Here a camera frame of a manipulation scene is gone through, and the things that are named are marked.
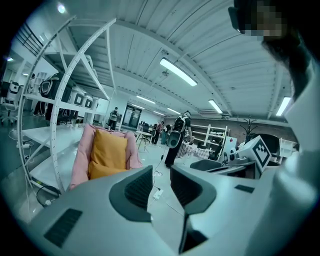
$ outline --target laboratory room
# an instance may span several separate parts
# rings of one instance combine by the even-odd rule
[[[5,28],[0,71],[1,208],[25,249],[316,246],[305,238],[319,210],[320,54],[307,4],[47,0],[25,11]]]

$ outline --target door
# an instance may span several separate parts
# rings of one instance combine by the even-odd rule
[[[137,128],[141,111],[142,110],[139,108],[135,108],[133,106],[127,105],[125,109],[122,125],[132,127],[132,128]]]

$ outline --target corrugated metal ceiling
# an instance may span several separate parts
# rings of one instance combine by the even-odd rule
[[[65,7],[68,15],[79,19],[69,27],[76,49],[99,26],[117,18],[110,30],[115,83],[132,95],[132,102],[153,110],[152,104],[135,97],[141,95],[157,102],[157,110],[166,115],[172,115],[170,107],[200,117],[198,111],[214,111],[208,102],[214,99],[224,114],[266,119],[271,112],[275,118],[278,104],[291,95],[290,76],[284,72],[276,82],[282,67],[276,66],[256,38],[232,28],[228,14],[232,5],[233,0],[71,0]],[[64,22],[56,13],[51,18],[57,17]],[[101,84],[111,86],[105,34],[86,54]],[[192,76],[197,86],[189,86],[161,66],[163,57]]]

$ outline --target black vent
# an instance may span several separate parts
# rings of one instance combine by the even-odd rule
[[[61,248],[81,215],[82,211],[74,209],[66,210],[44,237]]]
[[[203,213],[216,199],[217,191],[205,180],[174,165],[170,170],[171,188],[185,215]]]
[[[170,172],[171,188],[182,207],[196,199],[202,192],[202,187],[177,171]]]
[[[113,185],[109,193],[113,208],[129,221],[151,222],[147,207],[152,177],[152,165],[149,165]]]
[[[124,194],[132,204],[147,210],[148,198],[151,190],[152,171],[148,171],[129,183],[125,187]]]

